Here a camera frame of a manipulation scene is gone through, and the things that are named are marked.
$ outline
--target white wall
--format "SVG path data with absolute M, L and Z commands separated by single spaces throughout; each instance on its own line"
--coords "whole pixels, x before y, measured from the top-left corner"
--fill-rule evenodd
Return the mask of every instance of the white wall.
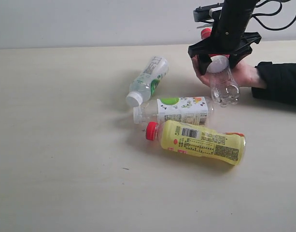
M 192 11 L 213 3 L 217 0 L 0 0 L 0 48 L 192 44 L 199 35 Z M 260 11 L 272 12 L 269 7 Z M 295 13 L 292 0 L 279 16 L 262 19 L 281 27 Z M 296 39 L 296 22 L 284 31 L 267 31 L 252 19 L 247 31 L 260 32 L 263 40 Z

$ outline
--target bottle label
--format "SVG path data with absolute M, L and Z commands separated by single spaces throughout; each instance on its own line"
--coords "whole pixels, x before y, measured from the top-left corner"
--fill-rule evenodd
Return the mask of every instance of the bottle label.
M 151 95 L 153 95 L 160 81 L 168 73 L 168 70 L 167 61 L 164 58 L 158 56 L 152 57 L 147 67 L 136 78 L 135 82 L 150 86 Z
M 208 106 L 204 97 L 157 99 L 158 123 L 174 120 L 194 125 L 204 125 Z
M 170 151 L 216 158 L 236 165 L 243 155 L 245 138 L 240 133 L 221 134 L 203 126 L 167 121 L 161 146 Z

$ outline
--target clear plastic bottle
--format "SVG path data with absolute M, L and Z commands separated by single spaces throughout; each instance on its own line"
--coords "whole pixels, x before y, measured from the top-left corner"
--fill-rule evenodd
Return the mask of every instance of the clear plastic bottle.
M 165 150 L 197 157 L 208 157 L 232 165 L 240 163 L 245 152 L 245 136 L 241 133 L 218 133 L 203 126 L 168 120 L 150 122 L 147 140 L 158 140 Z
M 221 107 L 237 104 L 240 89 L 231 74 L 228 58 L 217 55 L 211 57 L 211 60 L 212 63 L 208 66 L 207 72 L 211 74 L 210 87 L 213 101 Z
M 152 57 L 141 74 L 131 83 L 126 97 L 127 104 L 136 107 L 148 101 L 168 71 L 169 65 L 164 57 Z
M 134 123 L 144 126 L 151 121 L 162 123 L 167 120 L 207 125 L 212 114 L 213 102 L 209 97 L 156 99 L 133 108 Z

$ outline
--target red bottle cap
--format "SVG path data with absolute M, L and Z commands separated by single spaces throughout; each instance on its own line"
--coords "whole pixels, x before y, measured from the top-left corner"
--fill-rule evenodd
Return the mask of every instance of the red bottle cap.
M 201 31 L 200 35 L 202 40 L 207 39 L 211 35 L 211 28 L 205 28 Z
M 155 130 L 156 126 L 158 125 L 157 122 L 149 122 L 146 131 L 146 139 L 153 141 L 155 139 Z

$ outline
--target black sleeve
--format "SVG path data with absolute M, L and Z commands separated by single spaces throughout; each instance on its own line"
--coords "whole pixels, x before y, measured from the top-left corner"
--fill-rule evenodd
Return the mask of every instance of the black sleeve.
M 260 62 L 256 68 L 267 88 L 253 87 L 254 98 L 296 105 L 296 63 Z

